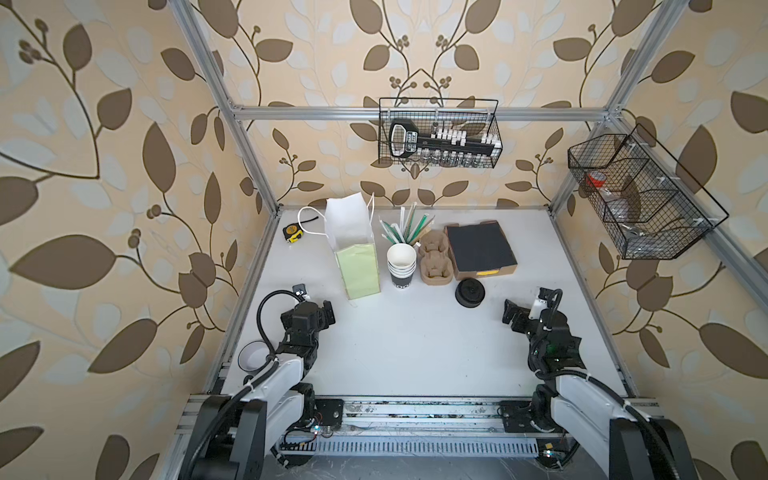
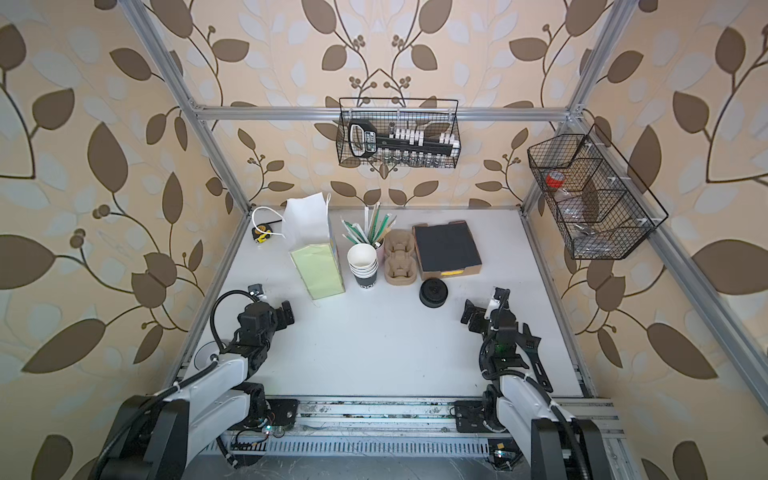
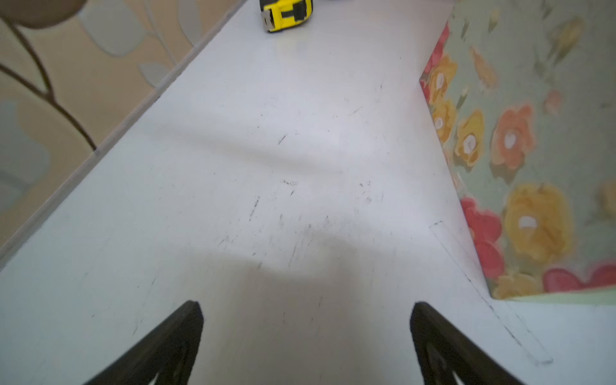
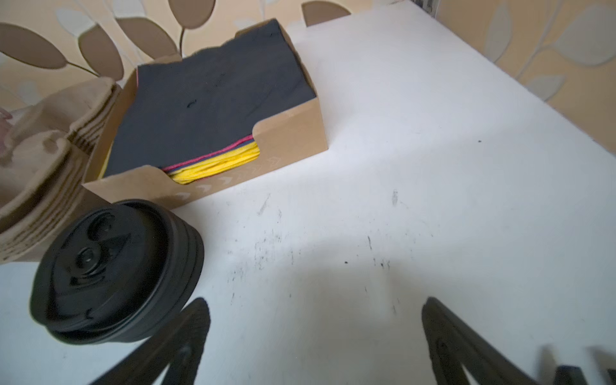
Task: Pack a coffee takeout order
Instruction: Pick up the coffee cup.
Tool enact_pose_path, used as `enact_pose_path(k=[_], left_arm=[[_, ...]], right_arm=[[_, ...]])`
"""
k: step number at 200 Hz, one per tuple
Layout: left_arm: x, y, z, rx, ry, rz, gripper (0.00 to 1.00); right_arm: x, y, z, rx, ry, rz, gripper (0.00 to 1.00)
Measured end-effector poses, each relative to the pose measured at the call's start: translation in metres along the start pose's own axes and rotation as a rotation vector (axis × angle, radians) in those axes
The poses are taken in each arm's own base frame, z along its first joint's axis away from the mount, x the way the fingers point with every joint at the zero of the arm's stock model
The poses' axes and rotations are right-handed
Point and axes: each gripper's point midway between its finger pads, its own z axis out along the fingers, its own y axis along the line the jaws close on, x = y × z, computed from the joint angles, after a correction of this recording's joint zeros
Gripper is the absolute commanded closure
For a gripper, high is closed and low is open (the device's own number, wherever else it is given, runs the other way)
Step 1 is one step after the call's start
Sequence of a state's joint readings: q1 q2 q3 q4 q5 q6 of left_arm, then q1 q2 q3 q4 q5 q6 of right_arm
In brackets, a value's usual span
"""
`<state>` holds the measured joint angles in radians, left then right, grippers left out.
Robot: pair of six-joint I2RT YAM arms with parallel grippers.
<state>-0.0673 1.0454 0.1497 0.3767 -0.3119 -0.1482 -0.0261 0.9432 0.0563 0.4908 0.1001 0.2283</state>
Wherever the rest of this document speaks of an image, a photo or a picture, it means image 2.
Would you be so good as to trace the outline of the stack of black cup lids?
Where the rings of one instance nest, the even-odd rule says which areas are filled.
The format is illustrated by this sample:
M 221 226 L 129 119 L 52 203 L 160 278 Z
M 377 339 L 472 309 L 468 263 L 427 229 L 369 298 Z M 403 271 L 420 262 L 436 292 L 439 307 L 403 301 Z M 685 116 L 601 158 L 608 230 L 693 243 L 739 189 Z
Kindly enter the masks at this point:
M 428 308 L 440 308 L 445 304 L 447 297 L 448 287 L 439 278 L 429 278 L 420 286 L 419 300 Z

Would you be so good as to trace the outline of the painted paper gift bag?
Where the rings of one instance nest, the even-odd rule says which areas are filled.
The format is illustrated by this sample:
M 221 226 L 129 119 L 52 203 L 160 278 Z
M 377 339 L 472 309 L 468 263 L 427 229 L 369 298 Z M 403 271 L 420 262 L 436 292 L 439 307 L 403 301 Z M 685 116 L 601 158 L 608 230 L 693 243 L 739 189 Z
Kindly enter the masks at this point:
M 282 234 L 290 257 L 313 300 L 345 292 L 329 217 L 330 196 L 316 193 L 287 200 Z

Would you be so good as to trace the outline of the brown cardboard cup carrier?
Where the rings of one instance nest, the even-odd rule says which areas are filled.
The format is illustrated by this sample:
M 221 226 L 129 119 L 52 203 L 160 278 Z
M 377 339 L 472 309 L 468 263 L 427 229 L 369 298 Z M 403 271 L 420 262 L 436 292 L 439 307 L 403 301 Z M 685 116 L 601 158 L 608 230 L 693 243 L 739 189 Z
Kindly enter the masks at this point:
M 413 284 L 419 277 L 416 242 L 413 234 L 404 229 L 393 229 L 384 238 L 385 280 L 394 286 Z

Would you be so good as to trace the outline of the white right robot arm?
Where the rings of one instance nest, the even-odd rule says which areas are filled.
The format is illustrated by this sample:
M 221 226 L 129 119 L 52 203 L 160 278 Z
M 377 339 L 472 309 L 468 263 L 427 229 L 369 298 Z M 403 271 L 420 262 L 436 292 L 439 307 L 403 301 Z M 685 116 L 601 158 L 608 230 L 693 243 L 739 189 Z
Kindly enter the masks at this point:
M 461 323 L 482 337 L 478 366 L 486 390 L 478 401 L 458 400 L 452 414 L 460 433 L 508 434 L 490 447 L 497 470 L 524 460 L 532 479 L 610 479 L 597 425 L 564 409 L 538 353 L 541 338 L 519 323 L 510 291 L 497 287 L 486 307 L 466 301 Z

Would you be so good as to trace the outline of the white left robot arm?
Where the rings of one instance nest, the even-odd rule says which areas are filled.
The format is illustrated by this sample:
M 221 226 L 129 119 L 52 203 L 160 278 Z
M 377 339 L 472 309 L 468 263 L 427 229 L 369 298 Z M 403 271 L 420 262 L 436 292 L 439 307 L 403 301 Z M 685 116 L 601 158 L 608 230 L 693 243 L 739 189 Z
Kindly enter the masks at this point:
M 250 382 L 266 361 L 276 332 L 295 321 L 292 306 L 265 299 L 261 285 L 241 291 L 248 302 L 229 342 L 209 327 L 215 351 L 204 368 L 152 395 L 136 395 L 120 407 L 91 479 L 179 479 L 209 444 L 227 450 L 231 428 L 268 434 L 296 422 L 296 399 L 269 400 L 261 383 Z

